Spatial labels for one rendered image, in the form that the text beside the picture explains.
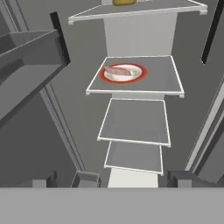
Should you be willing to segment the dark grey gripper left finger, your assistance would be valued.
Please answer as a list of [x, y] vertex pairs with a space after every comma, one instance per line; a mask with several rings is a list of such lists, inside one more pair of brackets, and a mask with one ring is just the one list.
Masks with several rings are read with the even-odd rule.
[[23, 188], [48, 188], [57, 186], [57, 172], [45, 171], [36, 173], [29, 177], [26, 181], [18, 184], [11, 185], [11, 187], [23, 187]]

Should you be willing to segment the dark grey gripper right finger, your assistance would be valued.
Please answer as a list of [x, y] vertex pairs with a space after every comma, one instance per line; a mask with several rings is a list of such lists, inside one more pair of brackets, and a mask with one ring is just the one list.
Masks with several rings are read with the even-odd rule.
[[213, 182], [198, 178], [190, 171], [168, 171], [167, 186], [177, 188], [194, 188], [194, 187], [218, 187]]

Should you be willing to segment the small grey fridge drawer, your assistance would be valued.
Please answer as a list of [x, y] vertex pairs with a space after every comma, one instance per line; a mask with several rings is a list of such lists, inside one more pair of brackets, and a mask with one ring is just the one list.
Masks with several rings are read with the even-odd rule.
[[101, 178], [98, 173], [77, 171], [74, 175], [72, 188], [96, 188], [101, 186]]

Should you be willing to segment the glass fridge shelf white rim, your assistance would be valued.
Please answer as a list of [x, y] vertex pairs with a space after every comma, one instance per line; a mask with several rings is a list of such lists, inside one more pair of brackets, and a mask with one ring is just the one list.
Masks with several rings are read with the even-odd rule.
[[[135, 64], [143, 69], [143, 78], [131, 83], [109, 83], [101, 78], [105, 66]], [[86, 94], [178, 95], [183, 97], [179, 73], [171, 55], [106, 57], [87, 87]]]
[[170, 147], [165, 101], [111, 98], [97, 140]]
[[68, 18], [72, 25], [76, 21], [94, 20], [102, 18], [119, 18], [146, 16], [161, 13], [180, 13], [198, 11], [200, 15], [207, 14], [208, 6], [193, 0], [150, 0], [137, 2], [127, 6], [114, 6], [113, 4], [98, 5], [84, 10]]
[[110, 142], [104, 167], [163, 175], [162, 147], [140, 143]]

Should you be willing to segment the grey fridge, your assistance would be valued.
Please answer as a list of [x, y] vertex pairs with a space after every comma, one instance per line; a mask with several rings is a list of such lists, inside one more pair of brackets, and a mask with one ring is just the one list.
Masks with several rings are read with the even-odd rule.
[[108, 56], [130, 54], [120, 43], [138, 46], [138, 55], [172, 55], [178, 68], [185, 96], [165, 99], [171, 133], [171, 148], [164, 151], [166, 169], [182, 169], [206, 118], [208, 108], [221, 81], [224, 65], [221, 52], [213, 49], [213, 61], [201, 64], [200, 55], [212, 21], [212, 14], [180, 12], [140, 17], [115, 17], [69, 24], [73, 14], [100, 5], [102, 0], [18, 0], [28, 27], [50, 27], [49, 15], [59, 13], [71, 57], [69, 67], [52, 82], [67, 125], [87, 170], [104, 169], [107, 143], [96, 136], [109, 104], [107, 94], [85, 93], [102, 61]]

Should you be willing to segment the grey fridge door with bin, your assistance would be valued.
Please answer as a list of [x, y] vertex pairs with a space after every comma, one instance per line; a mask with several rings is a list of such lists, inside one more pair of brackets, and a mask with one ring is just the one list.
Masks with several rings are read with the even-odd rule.
[[50, 29], [31, 31], [18, 0], [0, 0], [0, 187], [52, 171], [69, 187], [84, 168], [52, 86], [70, 58], [50, 18]]

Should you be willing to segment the pink raw steak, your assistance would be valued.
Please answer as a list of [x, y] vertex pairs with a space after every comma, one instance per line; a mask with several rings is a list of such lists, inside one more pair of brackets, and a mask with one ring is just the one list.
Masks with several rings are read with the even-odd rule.
[[136, 70], [129, 70], [122, 67], [105, 66], [105, 72], [110, 75], [121, 75], [121, 76], [135, 76], [137, 75]]

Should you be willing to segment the red rimmed white plate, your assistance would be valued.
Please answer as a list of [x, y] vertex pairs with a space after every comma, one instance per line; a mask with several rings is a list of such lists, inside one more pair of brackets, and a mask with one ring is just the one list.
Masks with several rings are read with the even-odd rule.
[[[136, 70], [137, 75], [135, 75], [135, 76], [110, 75], [105, 72], [104, 67], [122, 67], [122, 68], [126, 68], [129, 70]], [[104, 66], [104, 67], [100, 70], [98, 77], [102, 81], [105, 81], [112, 85], [118, 85], [118, 84], [122, 85], [122, 84], [134, 83], [134, 82], [140, 81], [143, 78], [145, 78], [148, 73], [146, 67], [141, 66], [139, 64], [135, 64], [135, 63], [118, 63], [118, 64], [112, 64], [112, 65]]]

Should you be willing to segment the yellow jar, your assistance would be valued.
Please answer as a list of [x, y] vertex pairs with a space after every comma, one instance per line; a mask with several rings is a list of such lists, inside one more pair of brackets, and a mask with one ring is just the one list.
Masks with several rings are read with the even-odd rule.
[[137, 0], [112, 0], [114, 6], [126, 6], [135, 4]]

